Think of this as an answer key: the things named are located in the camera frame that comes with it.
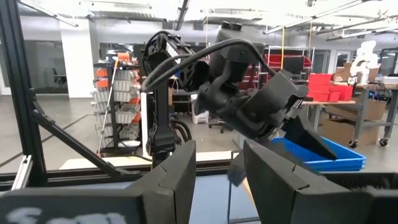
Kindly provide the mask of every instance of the storage rack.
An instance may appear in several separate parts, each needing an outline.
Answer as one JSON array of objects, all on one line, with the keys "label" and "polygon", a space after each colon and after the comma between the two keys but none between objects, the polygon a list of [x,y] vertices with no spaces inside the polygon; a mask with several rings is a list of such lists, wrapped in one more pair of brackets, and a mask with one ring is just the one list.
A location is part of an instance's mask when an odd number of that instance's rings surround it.
[{"label": "storage rack", "polygon": [[124,141],[137,140],[140,133],[141,98],[139,82],[136,83],[139,66],[121,60],[115,67],[114,59],[110,59],[95,63],[94,68],[96,91],[91,94],[100,138],[97,153],[104,156],[136,152],[137,146],[128,146]]},{"label": "storage rack", "polygon": [[[270,57],[271,57],[271,50],[282,50],[282,49],[284,49],[284,50],[291,50],[291,51],[302,51],[302,56],[305,56],[305,51],[306,50],[308,50],[308,51],[311,51],[311,66],[309,66],[309,67],[304,67],[304,69],[307,69],[308,70],[308,74],[310,74],[311,73],[311,71],[312,71],[312,67],[313,67],[313,58],[314,58],[314,55],[315,55],[315,47],[309,47],[309,48],[304,48],[304,47],[289,47],[289,46],[277,46],[277,45],[267,45],[267,46],[265,46],[264,47],[264,51],[266,51],[267,53],[265,54],[265,56],[267,56],[267,60],[266,60],[266,63],[267,63],[267,65],[268,65],[268,67],[269,68],[272,68],[272,69],[280,69],[280,67],[273,67],[273,66],[270,66],[270,64],[269,64],[269,62],[270,62]],[[262,72],[262,69],[261,69],[261,65],[259,65],[259,76],[258,76],[258,82],[260,83],[260,82],[262,82],[262,76],[263,75],[268,75],[268,73],[267,72]]]}]

